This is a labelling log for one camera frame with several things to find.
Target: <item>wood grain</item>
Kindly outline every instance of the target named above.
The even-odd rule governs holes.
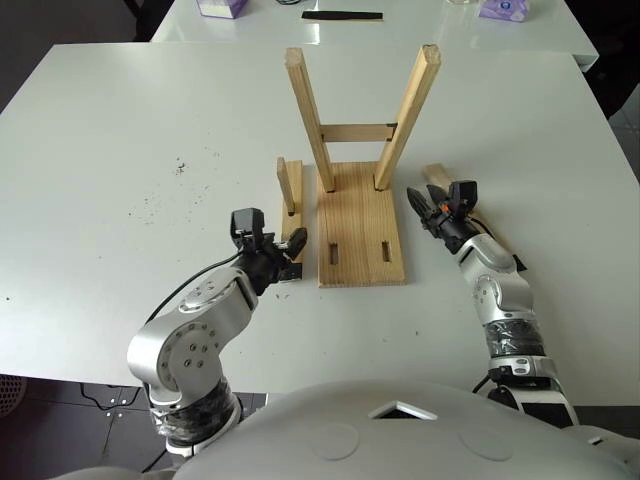
[[[425,178],[425,180],[427,182],[431,183],[432,185],[437,185],[438,187],[444,189],[446,192],[449,191],[449,185],[454,180],[453,178],[451,178],[451,176],[449,175],[447,170],[442,166],[441,163],[432,163],[430,165],[424,166],[422,168],[422,175],[424,176],[424,178]],[[502,245],[505,248],[505,250],[507,250],[509,253],[511,253],[511,254],[514,253],[514,250],[509,246],[509,244],[506,242],[506,240],[504,238],[500,237],[497,234],[497,232],[493,228],[491,228],[489,222],[485,219],[485,217],[478,210],[478,206],[477,205],[471,211],[470,216],[472,218],[480,220],[482,223],[487,225],[487,227],[489,227],[491,229],[491,233],[493,234],[493,236],[496,239],[496,241],[500,245]]]
[[[311,82],[309,81],[309,74],[307,73],[307,65],[304,61],[302,49],[287,48],[285,54],[285,66],[287,67],[289,80],[291,80],[291,87],[293,88],[296,101],[298,102],[302,122],[307,130],[311,151],[313,152],[313,157],[315,158],[316,165],[318,166],[318,173],[322,178],[323,189],[325,192],[331,192],[335,190],[335,184],[333,180],[333,173],[331,171],[329,152],[327,151],[327,146],[322,140],[318,109],[316,108],[316,101],[313,98]]]
[[[386,142],[394,131],[395,125],[385,123],[320,125],[325,142]]]
[[[287,174],[286,162],[284,157],[278,157],[276,164],[276,176],[280,183],[280,190],[282,190],[282,198],[284,199],[284,205],[289,215],[293,215],[296,212],[295,202],[293,200],[293,191],[291,190],[291,183],[289,182],[289,175]]]
[[[286,241],[296,228],[304,227],[303,218],[303,195],[302,188],[302,161],[294,160],[291,162],[284,162],[284,167],[289,178],[289,185],[291,186],[291,195],[293,199],[293,215],[289,215],[289,208],[286,202],[282,202],[282,233],[280,239]],[[295,263],[302,263],[302,254],[304,250],[300,252],[296,258]]]
[[[324,191],[318,176],[320,287],[406,283],[393,192],[375,190],[375,165],[334,163],[333,193]]]
[[[409,139],[411,129],[416,123],[418,114],[439,69],[440,51],[438,46],[424,45],[418,53],[418,58],[411,71],[409,83],[400,104],[400,110],[396,116],[398,127],[393,139],[384,146],[376,166],[375,185],[377,190],[385,190],[389,187],[398,159]]]

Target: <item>floor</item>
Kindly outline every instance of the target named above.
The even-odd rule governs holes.
[[[640,180],[640,86],[636,86],[624,106],[609,119],[609,125]]]
[[[135,21],[122,0],[0,0],[0,112],[54,43],[126,42]],[[614,134],[640,178],[640,90],[610,119]],[[80,395],[76,383],[29,379],[26,397],[0,419],[3,478],[42,479],[70,470],[114,465],[142,470],[163,450],[146,400],[136,389],[86,386],[102,411]],[[265,395],[239,394],[250,415]],[[640,438],[640,409],[582,407],[583,423]],[[168,466],[163,457],[156,468]]]
[[[98,465],[142,471],[164,451],[144,393],[137,388],[85,384],[102,411],[80,394],[80,384],[29,379],[22,403],[0,418],[2,478],[40,480]],[[245,416],[264,406],[266,395],[237,394]],[[165,455],[154,469],[171,466]]]

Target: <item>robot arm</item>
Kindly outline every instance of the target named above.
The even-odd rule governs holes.
[[[258,296],[286,278],[306,243],[305,229],[278,244],[263,227],[260,210],[233,212],[236,262],[215,270],[175,309],[148,322],[129,345],[129,368],[143,381],[156,429],[172,453],[192,456],[241,419],[220,353],[249,324]]]
[[[472,290],[491,359],[489,398],[558,427],[578,423],[562,394],[555,364],[546,356],[529,284],[518,264],[494,238],[469,220],[477,202],[475,182],[453,182],[448,194],[428,185],[433,203],[408,189],[425,230],[442,238]]]

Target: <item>white tabletop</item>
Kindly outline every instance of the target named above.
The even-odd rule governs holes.
[[[382,22],[302,20],[304,10],[356,10],[384,14]],[[525,50],[571,53],[587,70],[598,58],[563,0],[531,0],[523,23],[478,18],[478,4],[447,0],[249,0],[235,20],[203,17],[196,0],[175,0],[154,42],[245,42],[285,46],[411,45],[437,43],[443,52],[458,49]]]
[[[416,51],[305,54],[321,120],[360,123],[393,120]],[[0,116],[2,373],[137,384],[130,338],[232,253],[231,211],[259,207],[279,231],[278,155],[308,166],[305,278],[269,288],[223,352],[236,391],[372,377],[469,389],[484,375],[468,287],[405,199],[441,162],[479,182],[483,213],[529,267],[569,398],[638,403],[638,185],[575,62],[554,53],[445,56],[393,182],[408,285],[318,289],[313,159],[282,48],[54,47]]]

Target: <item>tissue box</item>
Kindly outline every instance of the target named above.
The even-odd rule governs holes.
[[[236,18],[248,0],[198,0],[205,17]]]
[[[522,22],[529,13],[529,0],[485,0],[479,17]]]

